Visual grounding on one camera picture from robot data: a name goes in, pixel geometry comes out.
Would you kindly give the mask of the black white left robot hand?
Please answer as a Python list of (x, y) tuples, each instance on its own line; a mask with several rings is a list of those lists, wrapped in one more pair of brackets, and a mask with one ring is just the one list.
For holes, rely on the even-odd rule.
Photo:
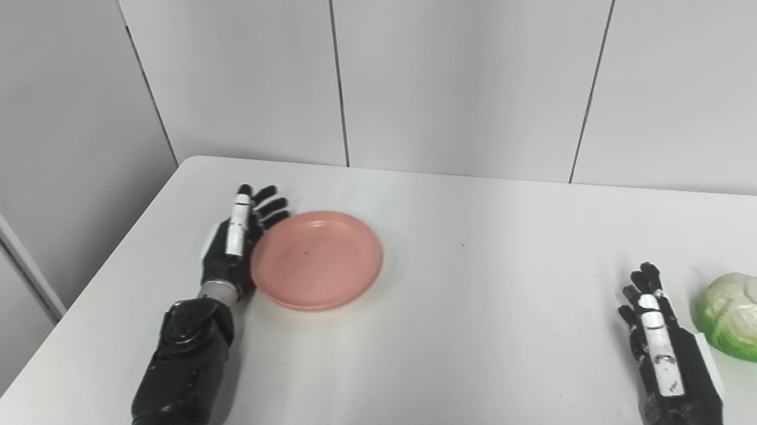
[(288, 199), (274, 185), (253, 190), (240, 185), (229, 216), (216, 225), (202, 259), (199, 296), (232, 307), (253, 290), (251, 261), (257, 243), (290, 217)]

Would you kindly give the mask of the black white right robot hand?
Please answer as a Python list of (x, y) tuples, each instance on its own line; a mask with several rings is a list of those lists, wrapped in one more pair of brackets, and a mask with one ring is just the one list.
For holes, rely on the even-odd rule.
[(683, 328), (656, 265), (643, 262), (622, 288), (617, 310), (642, 380), (644, 425), (724, 425), (724, 404), (705, 340)]

